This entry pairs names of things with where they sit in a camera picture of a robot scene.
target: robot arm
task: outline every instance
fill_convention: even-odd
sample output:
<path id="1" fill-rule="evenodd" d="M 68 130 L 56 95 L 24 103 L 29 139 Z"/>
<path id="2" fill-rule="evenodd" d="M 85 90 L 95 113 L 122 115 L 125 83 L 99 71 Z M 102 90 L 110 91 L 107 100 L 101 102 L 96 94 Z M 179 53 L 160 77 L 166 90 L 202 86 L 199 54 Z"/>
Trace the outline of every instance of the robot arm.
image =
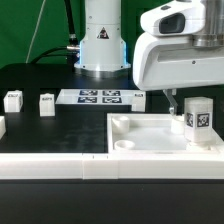
<path id="1" fill-rule="evenodd" d="M 146 32 L 136 43 L 133 62 L 136 86 L 167 92 L 224 84 L 223 25 L 224 0 L 176 0 L 144 13 Z"/>

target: black table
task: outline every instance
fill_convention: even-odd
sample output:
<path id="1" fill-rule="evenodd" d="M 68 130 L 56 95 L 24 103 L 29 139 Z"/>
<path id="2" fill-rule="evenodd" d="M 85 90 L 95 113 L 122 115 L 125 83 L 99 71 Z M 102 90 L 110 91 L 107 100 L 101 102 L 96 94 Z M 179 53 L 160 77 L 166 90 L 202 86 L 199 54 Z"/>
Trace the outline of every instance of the black table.
<path id="1" fill-rule="evenodd" d="M 130 75 L 94 80 L 76 76 L 67 65 L 8 65 L 0 70 L 0 113 L 5 115 L 8 90 L 23 90 L 24 107 L 6 115 L 1 153 L 107 152 L 107 113 L 130 112 L 130 107 L 57 106 L 55 119 L 40 119 L 39 95 L 57 96 L 61 88 L 136 87 Z M 213 126 L 224 137 L 224 89 L 179 90 L 180 110 L 190 96 L 214 99 Z M 161 91 L 147 93 L 147 112 L 167 113 L 168 107 Z M 0 223 L 222 224 L 223 192 L 222 180 L 1 180 Z"/>

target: white cube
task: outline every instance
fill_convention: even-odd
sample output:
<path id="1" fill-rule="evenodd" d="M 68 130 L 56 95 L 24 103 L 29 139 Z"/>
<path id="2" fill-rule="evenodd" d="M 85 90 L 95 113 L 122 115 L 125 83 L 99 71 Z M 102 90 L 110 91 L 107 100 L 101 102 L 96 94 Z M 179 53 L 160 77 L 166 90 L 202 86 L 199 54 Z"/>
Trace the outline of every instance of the white cube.
<path id="1" fill-rule="evenodd" d="M 212 138 L 213 100 L 205 97 L 185 99 L 185 138 L 194 143 Z"/>
<path id="2" fill-rule="evenodd" d="M 136 112 L 145 112 L 146 96 L 143 91 L 134 92 L 131 104 L 131 110 Z"/>
<path id="3" fill-rule="evenodd" d="M 40 95 L 39 106 L 41 117 L 55 116 L 54 94 L 47 93 Z"/>
<path id="4" fill-rule="evenodd" d="M 5 113 L 18 113 L 23 105 L 23 92 L 8 91 L 4 98 Z"/>
<path id="5" fill-rule="evenodd" d="M 5 128 L 5 117 L 0 117 L 0 139 L 5 134 L 6 128 Z"/>

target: white cable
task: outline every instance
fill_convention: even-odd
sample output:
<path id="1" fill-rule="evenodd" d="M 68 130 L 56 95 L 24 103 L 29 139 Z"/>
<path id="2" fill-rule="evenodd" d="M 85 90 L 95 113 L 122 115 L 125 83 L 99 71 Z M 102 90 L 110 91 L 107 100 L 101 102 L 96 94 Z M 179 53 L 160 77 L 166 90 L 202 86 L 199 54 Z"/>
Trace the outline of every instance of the white cable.
<path id="1" fill-rule="evenodd" d="M 39 29 L 40 20 L 41 20 L 43 11 L 44 11 L 44 6 L 45 6 L 46 1 L 47 1 L 47 0 L 43 0 L 42 6 L 41 6 L 41 9 L 40 9 L 40 13 L 39 13 L 39 16 L 38 16 L 38 20 L 37 20 L 36 28 L 35 28 L 35 31 L 34 31 L 34 34 L 33 34 L 33 37 L 32 37 L 31 43 L 30 43 L 29 51 L 28 51 L 28 54 L 27 54 L 26 64 L 29 62 L 29 59 L 30 59 L 30 53 L 31 53 L 31 51 L 32 51 L 33 43 L 34 43 L 34 41 L 35 41 L 35 38 L 36 38 L 36 35 L 37 35 L 37 31 L 38 31 L 38 29 Z"/>

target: green backdrop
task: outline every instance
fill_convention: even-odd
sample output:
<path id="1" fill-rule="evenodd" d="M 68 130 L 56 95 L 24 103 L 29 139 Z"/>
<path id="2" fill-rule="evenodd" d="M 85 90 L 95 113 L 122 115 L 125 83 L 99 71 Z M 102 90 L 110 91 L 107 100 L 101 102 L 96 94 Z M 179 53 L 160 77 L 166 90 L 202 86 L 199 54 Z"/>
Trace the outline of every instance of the green backdrop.
<path id="1" fill-rule="evenodd" d="M 43 0 L 0 0 L 0 68 L 25 63 Z M 143 32 L 139 20 L 143 12 L 167 0 L 122 0 L 122 37 L 132 62 L 135 42 Z M 85 34 L 84 0 L 71 0 L 77 37 Z M 47 0 L 30 59 L 40 53 L 68 44 L 64 0 Z M 48 58 L 41 63 L 66 63 L 65 58 Z"/>

